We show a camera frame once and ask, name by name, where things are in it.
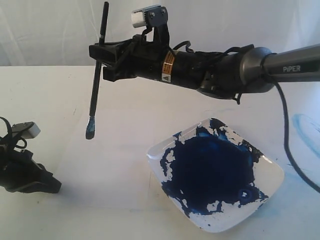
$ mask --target paint palette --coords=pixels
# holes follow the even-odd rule
[[[211,233],[249,217],[284,180],[277,164],[214,118],[153,146],[147,156],[163,191]]]

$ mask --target white table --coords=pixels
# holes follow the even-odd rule
[[[89,112],[93,74],[92,66],[0,67],[0,115],[12,124],[38,124],[41,133],[28,141],[28,149],[36,162],[53,173],[82,114]],[[320,194],[302,182],[288,165],[283,149],[282,105],[275,89],[266,94],[244,95],[237,106],[234,101],[212,99],[194,90],[141,78],[102,81],[100,86],[98,112],[153,110],[166,114],[166,118],[153,123],[154,142],[150,145],[207,117],[221,119],[284,169],[282,186],[251,217],[217,234],[198,229],[183,216],[152,174],[150,198],[141,210],[45,204],[45,193],[9,193],[1,188],[1,240],[319,239]],[[283,89],[290,116],[306,114],[320,123],[319,83],[287,83]],[[5,128],[0,126],[2,134]],[[290,127],[296,160],[307,171],[320,173],[319,168],[308,165],[320,159],[301,141],[292,124]]]

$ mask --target white backdrop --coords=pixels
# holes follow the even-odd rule
[[[93,65],[103,0],[0,0],[0,66]],[[319,0],[109,0],[108,41],[131,38],[131,11],[162,4],[171,45],[223,51],[255,44],[283,52],[320,42]]]

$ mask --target orange label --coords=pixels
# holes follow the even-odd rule
[[[162,67],[163,74],[171,75],[174,61],[175,61],[175,56],[170,51],[168,51],[163,62],[163,67]]]

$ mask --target blue paint smear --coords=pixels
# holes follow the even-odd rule
[[[238,207],[262,202],[269,198],[254,184],[254,162],[258,163],[262,153],[243,141],[240,145],[230,142],[225,126],[217,119],[211,119],[210,127],[217,134],[210,134],[205,127],[197,127],[196,137],[182,144],[177,140],[175,147],[166,149],[160,164],[167,176],[168,165],[172,169],[172,179],[162,182],[164,192],[180,202],[185,215],[190,213],[211,215],[222,213],[222,202]],[[167,160],[173,151],[174,161]],[[216,203],[215,211],[207,209],[208,204]]]
[[[305,145],[320,158],[320,144],[312,140],[308,132],[303,131],[302,125],[311,125],[320,134],[320,125],[316,123],[312,118],[304,114],[295,114],[292,117],[292,122],[295,130]]]

